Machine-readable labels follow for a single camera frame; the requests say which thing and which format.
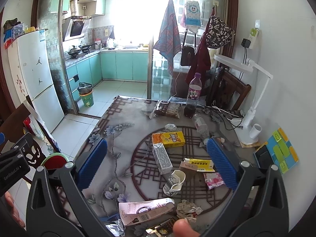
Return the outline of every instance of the black trash bag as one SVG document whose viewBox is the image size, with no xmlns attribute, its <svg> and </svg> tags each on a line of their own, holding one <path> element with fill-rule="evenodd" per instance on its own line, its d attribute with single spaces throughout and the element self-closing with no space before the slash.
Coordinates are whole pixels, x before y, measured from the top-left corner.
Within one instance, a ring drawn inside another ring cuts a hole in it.
<svg viewBox="0 0 316 237">
<path fill-rule="evenodd" d="M 79 91 L 79 94 L 85 95 L 92 92 L 92 84 L 80 82 L 78 84 L 77 90 Z"/>
</svg>

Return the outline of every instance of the countertop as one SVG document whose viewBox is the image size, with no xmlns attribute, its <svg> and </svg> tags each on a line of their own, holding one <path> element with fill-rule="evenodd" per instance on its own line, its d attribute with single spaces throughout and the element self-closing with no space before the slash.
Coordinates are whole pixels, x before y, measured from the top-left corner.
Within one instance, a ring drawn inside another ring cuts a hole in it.
<svg viewBox="0 0 316 237">
<path fill-rule="evenodd" d="M 101 50 L 93 50 L 90 49 L 91 53 L 88 53 L 86 55 L 83 55 L 83 53 L 79 54 L 77 58 L 75 59 L 66 59 L 65 64 L 66 64 L 66 69 L 69 68 L 70 66 L 83 61 L 85 59 L 88 59 L 98 53 L 103 53 L 103 52 L 148 52 L 148 50 L 144 50 L 143 48 L 135 48 L 135 49 L 114 49 L 114 50 L 109 50 L 106 48 L 102 48 Z"/>
</svg>

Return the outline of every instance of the pink candy packet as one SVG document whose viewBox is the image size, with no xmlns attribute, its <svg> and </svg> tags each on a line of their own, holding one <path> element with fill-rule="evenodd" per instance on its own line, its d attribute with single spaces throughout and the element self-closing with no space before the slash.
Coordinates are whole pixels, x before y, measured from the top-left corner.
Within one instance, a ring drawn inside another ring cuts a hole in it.
<svg viewBox="0 0 316 237">
<path fill-rule="evenodd" d="M 204 173 L 204 179 L 209 190 L 225 184 L 219 173 Z"/>
</svg>

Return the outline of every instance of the drawer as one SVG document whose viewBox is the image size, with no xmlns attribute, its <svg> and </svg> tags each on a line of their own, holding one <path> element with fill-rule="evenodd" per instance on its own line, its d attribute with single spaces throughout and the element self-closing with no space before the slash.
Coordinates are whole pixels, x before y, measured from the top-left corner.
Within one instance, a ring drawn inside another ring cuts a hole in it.
<svg viewBox="0 0 316 237">
<path fill-rule="evenodd" d="M 79 100 L 79 91 L 76 89 L 72 92 L 72 97 L 74 98 L 75 101 Z"/>
<path fill-rule="evenodd" d="M 73 91 L 75 90 L 77 87 L 78 87 L 78 84 L 79 84 L 79 78 L 78 78 L 78 81 L 76 82 L 75 79 L 71 79 L 69 80 L 69 85 L 70 85 L 70 89 Z"/>
<path fill-rule="evenodd" d="M 77 65 L 73 65 L 70 68 L 66 69 L 67 70 L 67 75 L 68 75 L 68 79 L 72 78 L 74 75 L 77 75 Z"/>
</svg>

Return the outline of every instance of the silver screw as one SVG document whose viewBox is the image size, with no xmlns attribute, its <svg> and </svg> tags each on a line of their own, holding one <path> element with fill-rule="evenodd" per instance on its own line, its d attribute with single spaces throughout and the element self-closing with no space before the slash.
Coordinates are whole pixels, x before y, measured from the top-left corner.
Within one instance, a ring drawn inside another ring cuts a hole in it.
<svg viewBox="0 0 316 237">
<path fill-rule="evenodd" d="M 248 161 L 241 161 L 240 164 L 243 166 L 243 167 L 249 167 L 250 166 L 250 163 Z"/>
<path fill-rule="evenodd" d="M 66 164 L 65 164 L 65 167 L 66 168 L 72 168 L 74 166 L 74 163 L 73 162 L 67 162 Z"/>
<path fill-rule="evenodd" d="M 278 171 L 279 167 L 276 164 L 271 165 L 271 169 L 274 171 Z"/>
<path fill-rule="evenodd" d="M 44 167 L 43 166 L 39 166 L 37 169 L 36 169 L 38 172 L 42 172 L 44 170 Z"/>
</svg>

